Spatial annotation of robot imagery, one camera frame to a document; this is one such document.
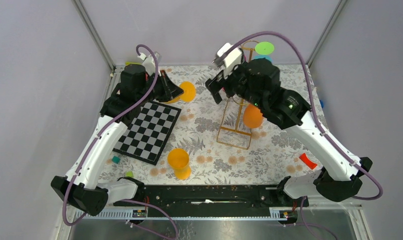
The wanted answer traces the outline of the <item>yellow plastic wine glass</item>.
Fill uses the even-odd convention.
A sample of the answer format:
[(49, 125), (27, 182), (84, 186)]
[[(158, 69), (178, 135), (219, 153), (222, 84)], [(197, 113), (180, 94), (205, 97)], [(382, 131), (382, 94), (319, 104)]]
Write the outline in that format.
[(173, 149), (167, 156), (167, 162), (177, 179), (186, 180), (191, 175), (189, 154), (184, 149)]

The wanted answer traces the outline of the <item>orange plastic wine glass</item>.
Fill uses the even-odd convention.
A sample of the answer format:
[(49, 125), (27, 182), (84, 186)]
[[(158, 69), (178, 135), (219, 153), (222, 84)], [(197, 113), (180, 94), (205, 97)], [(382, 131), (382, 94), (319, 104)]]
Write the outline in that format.
[(249, 104), (244, 111), (242, 120), (247, 128), (255, 129), (262, 125), (264, 117), (259, 108)]

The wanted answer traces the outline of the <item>amber plastic wine glass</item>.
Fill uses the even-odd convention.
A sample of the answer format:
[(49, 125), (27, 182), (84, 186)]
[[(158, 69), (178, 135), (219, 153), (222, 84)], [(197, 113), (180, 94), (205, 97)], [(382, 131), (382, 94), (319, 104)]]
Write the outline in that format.
[(183, 90), (183, 94), (170, 101), (165, 102), (165, 104), (172, 104), (178, 101), (184, 101), (188, 103), (191, 102), (196, 97), (197, 90), (191, 82), (184, 81), (180, 84), (179, 87)]

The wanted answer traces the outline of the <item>gold wire glass rack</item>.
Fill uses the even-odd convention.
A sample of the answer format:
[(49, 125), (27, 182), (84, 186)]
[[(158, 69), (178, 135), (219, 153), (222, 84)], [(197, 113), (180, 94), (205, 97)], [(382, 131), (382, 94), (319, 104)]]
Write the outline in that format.
[[(246, 47), (245, 45), (248, 43), (260, 43), (256, 40), (248, 40), (242, 43), (239, 48), (242, 52), (240, 57), (243, 57), (243, 60), (246, 61), (244, 51), (248, 51), (248, 61), (252, 60), (252, 55), (254, 52), (253, 45), (250, 47)], [(222, 54), (226, 50), (231, 47), (232, 44), (226, 43), (223, 47), (221, 47), (218, 53)], [(236, 67), (237, 63), (232, 63), (233, 58), (236, 54), (230, 53), (224, 60), (224, 78), (228, 77), (231, 74), (231, 70), (229, 67)], [(243, 115), (245, 109), (248, 107), (249, 102), (245, 101), (243, 98), (234, 95), (229, 97), (226, 100), (226, 104), (223, 110), (223, 115), (221, 119), (221, 123), (216, 135), (216, 142), (227, 147), (234, 147), (242, 150), (248, 150), (250, 148), (252, 142), (252, 129), (246, 127), (243, 123)]]

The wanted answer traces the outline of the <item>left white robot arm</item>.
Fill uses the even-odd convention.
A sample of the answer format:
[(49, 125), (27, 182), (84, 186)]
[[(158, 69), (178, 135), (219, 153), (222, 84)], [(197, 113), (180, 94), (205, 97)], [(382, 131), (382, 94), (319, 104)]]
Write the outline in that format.
[(63, 200), (90, 216), (98, 215), (106, 205), (127, 200), (140, 205), (145, 198), (143, 183), (121, 177), (99, 183), (108, 155), (141, 112), (141, 107), (156, 100), (176, 99), (184, 90), (174, 84), (165, 70), (148, 70), (141, 64), (129, 64), (100, 110), (96, 128), (75, 164), (65, 176), (54, 176), (51, 187)]

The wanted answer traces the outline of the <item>blue plastic wine glass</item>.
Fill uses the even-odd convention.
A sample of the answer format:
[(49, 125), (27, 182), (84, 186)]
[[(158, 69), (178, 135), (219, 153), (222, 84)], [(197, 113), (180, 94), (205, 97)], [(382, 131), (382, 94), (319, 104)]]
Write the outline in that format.
[(269, 62), (273, 62), (272, 58), (269, 55), (256, 55), (252, 58), (252, 60), (257, 60), (257, 59), (266, 59)]

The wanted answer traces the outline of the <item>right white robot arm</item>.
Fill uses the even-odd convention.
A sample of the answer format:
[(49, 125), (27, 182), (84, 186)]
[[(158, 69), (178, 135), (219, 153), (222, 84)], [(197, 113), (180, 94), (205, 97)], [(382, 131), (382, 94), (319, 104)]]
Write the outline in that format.
[(361, 177), (372, 161), (350, 153), (314, 118), (311, 105), (296, 91), (281, 86), (280, 69), (267, 59), (255, 59), (223, 71), (205, 82), (216, 103), (239, 96), (258, 108), (262, 116), (297, 138), (322, 164), (322, 169), (299, 177), (285, 177), (278, 185), (276, 199), (289, 206), (296, 199), (320, 195), (333, 202), (356, 198)]

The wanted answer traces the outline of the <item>green plastic wine glass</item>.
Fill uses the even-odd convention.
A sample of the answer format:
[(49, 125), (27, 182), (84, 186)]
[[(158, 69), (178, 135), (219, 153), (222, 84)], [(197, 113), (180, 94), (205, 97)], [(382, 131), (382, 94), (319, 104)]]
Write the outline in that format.
[(254, 48), (258, 55), (270, 55), (274, 52), (275, 46), (268, 41), (262, 41), (256, 44)]

